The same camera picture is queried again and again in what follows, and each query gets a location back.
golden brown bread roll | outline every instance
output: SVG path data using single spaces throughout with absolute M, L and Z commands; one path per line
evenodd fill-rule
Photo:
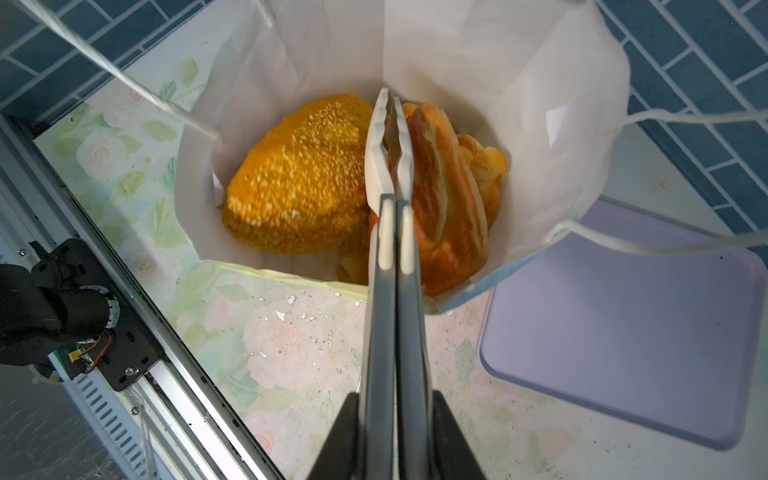
M 498 148 L 483 147 L 469 135 L 457 135 L 457 139 L 462 157 L 477 183 L 490 229 L 502 201 L 502 181 L 509 169 L 507 159 Z
M 372 108 L 354 94 L 286 117 L 251 150 L 227 188 L 224 225 L 240 242 L 299 255 L 339 246 L 366 225 Z
M 445 112 L 421 104 L 408 119 L 412 204 L 422 283 L 429 296 L 460 285 L 488 259 L 488 224 L 475 179 Z

tile wall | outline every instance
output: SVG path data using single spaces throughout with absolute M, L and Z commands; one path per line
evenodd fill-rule
M 124 68 L 212 0 L 41 1 Z M 0 0 L 0 114 L 52 124 L 110 78 L 20 4 Z
M 630 113 L 768 108 L 768 0 L 596 1 L 629 57 Z M 768 229 L 768 122 L 641 127 L 733 232 Z

floral tablecloth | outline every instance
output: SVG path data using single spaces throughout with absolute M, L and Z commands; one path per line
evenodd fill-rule
M 226 0 L 215 2 L 129 73 L 191 108 L 236 15 Z M 36 143 L 284 475 L 303 478 L 358 384 L 366 306 L 201 262 L 174 216 L 181 130 L 112 81 Z M 433 386 L 489 478 L 768 472 L 758 453 L 768 445 L 768 415 L 755 406 L 768 399 L 768 362 L 758 365 L 746 446 L 713 454 L 488 377 L 476 359 L 488 300 L 426 325 Z

white grout line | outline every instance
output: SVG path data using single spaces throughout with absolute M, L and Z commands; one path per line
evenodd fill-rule
M 80 2 L 83 0 L 72 0 L 72 2 L 69 2 L 68 4 L 61 7 L 58 11 L 56 11 L 56 15 L 61 17 L 63 14 L 69 12 L 74 7 L 78 6 Z M 28 12 L 26 8 L 24 8 L 23 5 L 18 4 L 16 2 L 12 2 L 14 6 L 18 7 L 19 10 L 24 12 L 29 18 L 32 20 L 39 22 L 38 18 L 35 17 L 32 13 Z M 25 44 L 27 41 L 29 41 L 32 37 L 36 36 L 41 31 L 45 30 L 46 27 L 43 24 L 38 23 L 37 26 L 33 27 L 28 31 L 27 33 L 23 34 L 21 37 L 17 38 L 16 41 L 11 43 L 9 46 L 5 47 L 2 51 L 0 51 L 0 57 L 5 57 L 12 51 L 14 51 L 16 48 L 21 47 L 23 44 Z
M 686 48 L 685 50 L 683 50 L 679 54 L 675 55 L 675 58 L 673 58 L 672 60 L 669 60 L 665 66 L 661 67 L 661 69 L 662 70 L 669 70 L 673 65 L 675 65 L 677 62 L 679 62 L 680 60 L 685 58 L 692 51 L 693 51 L 693 49 L 691 47 Z
M 102 27 L 99 31 L 88 37 L 87 42 L 92 43 L 94 40 L 101 37 L 103 34 L 108 32 L 112 27 L 114 27 L 116 24 L 122 22 L 126 17 L 137 11 L 139 8 L 143 7 L 149 0 L 140 0 L 139 2 L 133 4 L 128 10 L 121 13 L 118 17 L 113 20 L 112 23 L 105 25 Z M 24 93 L 32 89 L 35 85 L 40 83 L 45 77 L 48 76 L 51 72 L 56 70 L 56 68 L 61 67 L 64 63 L 72 59 L 75 55 L 77 55 L 79 52 L 77 50 L 72 50 L 63 57 L 61 57 L 56 63 L 51 65 L 50 67 L 46 68 L 44 71 L 40 72 L 40 75 L 37 78 L 34 78 L 33 80 L 30 80 L 24 87 L 18 89 L 14 94 L 10 95 L 8 98 L 6 98 L 4 101 L 0 102 L 0 110 L 5 108 L 8 104 L 16 100 L 17 98 L 21 97 Z
M 157 4 L 155 0 L 149 0 L 149 2 L 152 4 L 152 6 L 154 6 L 157 9 L 158 12 L 160 12 L 160 15 L 163 15 L 163 20 L 165 20 L 166 22 L 170 20 L 170 18 L 168 18 L 168 15 L 165 15 L 165 12 L 163 11 L 162 8 L 160 8 L 160 6 Z
M 749 80 L 752 77 L 756 77 L 757 75 L 763 73 L 765 70 L 768 70 L 768 61 L 762 64 L 761 66 L 755 68 L 754 70 L 738 77 L 736 80 L 733 81 L 734 85 L 741 85 L 745 81 Z
M 723 163 L 720 163 L 720 164 L 717 164 L 717 165 L 713 165 L 711 167 L 707 167 L 706 170 L 708 172 L 711 172 L 712 170 L 717 170 L 719 168 L 727 167 L 728 165 L 735 165 L 735 164 L 738 164 L 738 163 L 739 162 L 736 159 L 728 160 L 728 161 L 724 161 Z
M 740 12 L 731 0 L 720 0 L 720 4 L 731 14 L 739 26 L 744 29 L 746 34 L 757 43 L 757 46 L 768 54 L 768 40 L 760 33 L 760 30 L 755 28 L 755 25 L 752 25 L 752 22 L 746 19 L 744 13 Z
M 650 110 L 650 105 L 648 104 L 648 102 L 646 102 L 645 99 L 640 94 L 637 93 L 637 90 L 635 90 L 634 87 L 630 87 L 630 92 L 632 93 L 632 95 L 634 95 L 640 101 L 640 103 L 643 104 L 643 106 L 646 109 Z M 752 221 L 752 219 L 749 218 L 744 213 L 744 210 L 741 210 L 741 207 L 739 206 L 739 204 L 737 204 L 735 201 L 733 201 L 733 198 L 730 196 L 730 194 L 728 194 L 728 192 L 726 192 L 726 190 L 720 184 L 717 183 L 717 181 L 714 179 L 712 174 L 710 172 L 708 172 L 707 169 L 705 169 L 703 167 L 701 162 L 699 162 L 699 160 L 696 158 L 696 156 L 693 154 L 693 152 L 690 151 L 690 149 L 686 146 L 686 144 L 684 144 L 680 140 L 680 138 L 672 131 L 672 129 L 669 128 L 669 125 L 667 125 L 667 122 L 660 121 L 659 125 L 661 125 L 661 127 L 664 129 L 664 131 L 666 131 L 667 134 L 670 137 L 672 137 L 672 139 L 675 140 L 675 142 L 677 142 L 677 146 L 680 147 L 683 150 L 683 152 L 685 152 L 686 155 L 688 155 L 688 157 L 690 158 L 690 161 L 692 161 L 694 163 L 694 165 L 696 165 L 696 167 L 698 167 L 699 170 L 701 170 L 701 173 L 712 183 L 712 185 L 715 187 L 715 189 L 717 191 L 719 191 L 720 194 L 723 195 L 723 197 L 726 200 L 728 200 L 728 203 L 731 204 L 731 206 L 733 206 L 733 209 L 736 210 L 739 213 L 739 215 L 741 215 L 741 217 L 744 219 L 744 221 L 746 221 L 746 223 L 750 226 L 750 228 L 752 230 L 756 231 L 756 232 L 760 231 L 760 229 Z
M 160 33 L 161 31 L 163 31 L 165 28 L 167 28 L 167 27 L 169 26 L 169 25 L 168 25 L 168 23 L 173 23 L 173 22 L 175 22 L 175 21 L 176 21 L 176 20 L 178 20 L 179 18 L 181 18 L 181 17 L 183 17 L 184 15 L 186 15 L 186 14 L 187 14 L 187 13 L 188 13 L 188 12 L 189 12 L 189 11 L 190 11 L 192 8 L 193 8 L 193 7 L 195 7 L 196 5 L 200 5 L 200 4 L 202 4 L 202 6 L 203 6 L 203 7 L 205 6 L 205 4 L 204 4 L 203 2 L 195 2 L 195 3 L 191 4 L 191 5 L 188 5 L 187 7 L 185 7 L 185 8 L 184 8 L 184 10 L 182 10 L 181 12 L 178 12 L 176 15 L 174 15 L 174 17 L 170 19 L 170 22 L 166 22 L 166 23 L 165 23 L 165 24 L 163 24 L 161 27 L 159 27 L 159 28 L 155 28 L 155 29 L 154 29 L 152 32 L 150 32 L 150 33 L 149 33 L 149 35 L 145 36 L 144 38 L 142 38 L 142 39 L 141 39 L 141 40 L 138 42 L 138 44 L 140 45 L 140 46 L 139 46 L 139 50 L 140 50 L 140 51 L 142 51 L 142 52 L 143 52 L 143 51 L 145 51 L 145 50 L 144 50 L 144 49 L 141 47 L 141 44 L 142 44 L 142 43 L 146 42 L 146 41 L 147 41 L 147 40 L 149 40 L 150 38 L 153 38 L 155 35 L 157 35 L 157 34 L 158 34 L 158 33 Z M 126 52 L 125 52 L 125 53 L 123 53 L 123 54 L 122 54 L 120 57 L 118 57 L 117 59 L 115 59 L 115 61 L 113 61 L 112 63 L 114 63 L 114 64 L 116 64 L 116 65 L 117 65 L 117 64 L 119 64 L 121 61 L 123 61 L 125 58 L 128 58 L 128 57 L 130 57 L 130 56 L 131 56 L 133 53 L 135 53 L 135 52 L 136 52 L 136 48 L 132 48 L 131 50 L 129 50 L 129 51 L 126 51 Z M 80 91 L 80 90 L 82 90 L 84 87 L 87 87 L 88 85 L 90 85 L 92 82 L 96 81 L 96 79 L 97 79 L 97 78 L 99 78 L 101 75 L 103 75 L 103 74 L 105 74 L 105 73 L 107 73 L 107 72 L 104 72 L 103 70 L 100 70 L 100 71 L 99 71 L 99 72 L 98 72 L 96 75 L 94 75 L 93 77 L 91 77 L 91 78 L 90 78 L 90 79 L 88 79 L 87 81 L 83 82 L 83 84 L 79 85 L 79 86 L 78 86 L 78 88 L 76 88 L 76 89 L 75 89 L 75 91 Z M 47 118 L 49 115 L 52 115 L 52 114 L 54 114 L 54 113 L 56 112 L 56 110 L 57 110 L 57 109 L 59 109 L 59 108 L 61 108 L 61 106 L 63 106 L 64 104 L 66 104 L 66 103 L 67 103 L 67 101 L 69 101 L 69 99 L 70 99 L 70 98 L 75 98 L 75 99 L 77 99 L 77 100 L 80 100 L 80 101 L 82 101 L 82 99 L 80 99 L 80 98 L 79 98 L 77 95 L 75 95 L 75 94 L 71 94 L 71 95 L 67 96 L 66 98 L 62 99 L 61 101 L 59 101 L 59 102 L 58 102 L 56 105 L 54 105 L 53 107 L 49 108 L 47 111 L 45 111 L 45 112 L 43 112 L 42 114 L 40 114 L 40 115 L 39 115 L 39 116 L 38 116 L 38 117 L 35 119 L 35 121 L 42 121 L 42 120 L 44 120 L 45 118 Z
M 739 10 L 741 13 L 747 13 L 750 8 L 760 3 L 760 0 L 750 0 L 749 2 L 745 3 Z
M 704 50 L 699 46 L 699 44 L 696 43 L 696 41 L 688 34 L 687 31 L 685 31 L 685 28 L 683 28 L 676 20 L 674 16 L 672 16 L 669 11 L 664 8 L 662 5 L 659 5 L 658 0 L 649 0 L 650 4 L 653 5 L 657 11 L 661 14 L 662 17 L 664 17 L 664 20 L 667 21 L 667 23 L 670 24 L 672 28 L 677 32 L 677 34 L 685 40 L 686 43 L 696 52 L 697 55 L 699 55 L 699 58 L 701 61 L 709 67 L 709 69 L 712 71 L 712 73 L 717 77 L 718 80 L 720 80 L 720 83 L 723 84 L 723 86 L 730 92 L 731 95 L 733 95 L 736 100 L 742 104 L 742 106 L 747 111 L 755 111 L 755 107 L 748 101 L 741 92 L 733 86 L 733 82 L 723 73 L 722 70 L 720 70 L 720 67 L 715 65 L 715 62 L 712 61 L 707 54 L 704 53 Z M 765 121 L 758 121 L 757 124 L 761 126 L 763 130 L 768 133 L 768 124 L 765 123 Z
M 23 71 L 26 71 L 26 72 L 27 72 L 27 73 L 29 73 L 29 74 L 33 74 L 35 77 L 37 77 L 37 76 L 38 76 L 38 72 L 36 72 L 36 71 L 32 70 L 32 69 L 31 69 L 30 67 L 28 67 L 27 65 L 24 65 L 24 64 L 23 64 L 23 63 L 21 63 L 20 61 L 16 60 L 16 59 L 15 59 L 15 58 L 13 58 L 11 55 L 6 55 L 6 56 L 5 56 L 5 60 L 6 60 L 6 61 L 8 61 L 8 62 L 10 62 L 10 63 L 12 63 L 12 64 L 14 64 L 14 65 L 16 65 L 16 66 L 17 66 L 17 67 L 19 67 L 21 70 L 23 70 Z
M 102 7 L 99 6 L 98 3 L 96 3 L 94 0 L 85 0 L 88 2 L 88 4 L 96 9 L 96 12 L 99 12 L 102 17 L 106 18 L 108 22 L 111 22 L 113 18 L 111 15 L 109 15 Z

paper bag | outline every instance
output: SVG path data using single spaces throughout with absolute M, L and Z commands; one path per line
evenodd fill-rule
M 603 190 L 629 65 L 592 0 L 253 0 L 242 13 L 193 109 L 220 137 L 186 127 L 178 156 L 177 218 L 201 259 L 365 297 L 366 287 L 335 281 L 337 252 L 264 253 L 221 221 L 224 189 L 248 151 L 330 94 L 373 103 L 387 86 L 404 101 L 435 103 L 458 133 L 510 160 L 488 262 L 432 299 L 441 310 L 514 273 Z

